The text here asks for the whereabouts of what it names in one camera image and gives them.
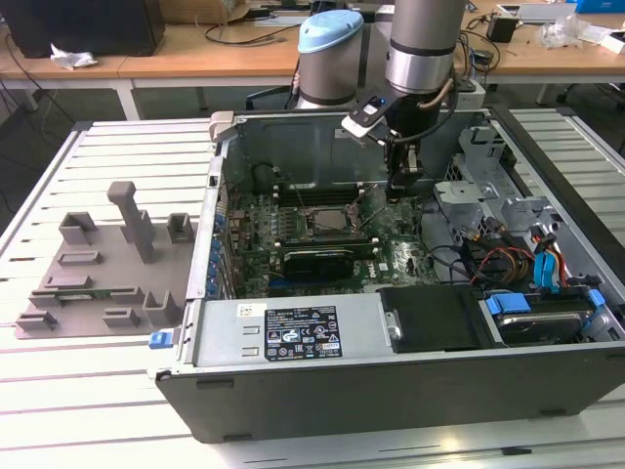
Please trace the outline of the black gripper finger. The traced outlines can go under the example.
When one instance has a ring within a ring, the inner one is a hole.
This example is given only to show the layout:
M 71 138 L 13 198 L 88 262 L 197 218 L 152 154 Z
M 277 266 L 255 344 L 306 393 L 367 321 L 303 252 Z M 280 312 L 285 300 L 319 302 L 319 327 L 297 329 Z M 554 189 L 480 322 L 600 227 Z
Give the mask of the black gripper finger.
M 416 194 L 417 183 L 424 176 L 420 150 L 420 142 L 391 146 L 388 154 L 388 198 Z

